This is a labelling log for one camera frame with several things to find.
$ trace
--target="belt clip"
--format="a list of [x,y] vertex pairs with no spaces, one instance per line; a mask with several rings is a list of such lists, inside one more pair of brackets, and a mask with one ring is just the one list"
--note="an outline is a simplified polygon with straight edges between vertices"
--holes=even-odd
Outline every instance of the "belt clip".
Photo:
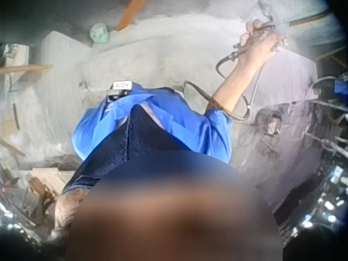
[[133,83],[130,80],[124,80],[119,82],[113,82],[113,86],[107,90],[107,96],[111,100],[124,97],[132,90]]

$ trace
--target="worker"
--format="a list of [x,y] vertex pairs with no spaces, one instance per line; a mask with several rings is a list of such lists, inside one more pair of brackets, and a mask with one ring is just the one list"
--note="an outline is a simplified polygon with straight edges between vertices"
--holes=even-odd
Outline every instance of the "worker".
[[[244,46],[250,37],[259,40],[238,58],[234,70],[213,95],[225,110],[234,109],[255,73],[274,55],[273,46],[282,39],[274,32],[255,30],[261,25],[260,20],[247,23],[240,44]],[[53,238],[67,234],[80,203],[97,182],[131,159],[152,152],[193,151],[229,163],[231,124],[232,119],[212,104],[204,115],[192,111],[169,88],[144,89],[133,83],[128,95],[115,101],[106,98],[98,108],[85,113],[73,134],[73,146],[83,163],[57,201]],[[141,176],[132,177],[133,181],[138,179]]]

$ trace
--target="hand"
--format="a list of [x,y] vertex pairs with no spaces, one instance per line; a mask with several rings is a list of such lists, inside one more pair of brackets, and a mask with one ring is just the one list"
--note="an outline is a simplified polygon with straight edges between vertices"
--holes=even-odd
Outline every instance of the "hand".
[[240,37],[241,46],[250,46],[245,53],[239,56],[238,62],[255,71],[259,70],[274,55],[273,47],[283,39],[274,31],[255,30],[261,28],[262,24],[263,22],[260,20],[248,22],[246,24],[247,33]]

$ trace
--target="green object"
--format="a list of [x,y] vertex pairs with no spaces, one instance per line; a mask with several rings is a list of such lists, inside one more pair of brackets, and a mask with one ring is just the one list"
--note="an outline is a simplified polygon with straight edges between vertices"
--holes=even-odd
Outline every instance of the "green object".
[[105,23],[96,23],[92,26],[90,36],[93,42],[107,44],[109,42],[109,32]]

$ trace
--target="blue shirt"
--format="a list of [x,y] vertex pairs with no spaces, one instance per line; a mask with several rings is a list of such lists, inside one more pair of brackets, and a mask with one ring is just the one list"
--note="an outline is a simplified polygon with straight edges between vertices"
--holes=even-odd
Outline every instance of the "blue shirt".
[[133,83],[132,92],[112,104],[103,115],[105,100],[98,108],[88,109],[72,136],[76,153],[85,160],[93,149],[113,132],[130,110],[147,102],[163,128],[192,151],[229,163],[232,155],[232,119],[223,111],[211,109],[204,115],[191,110],[177,93],[165,89],[144,89]]

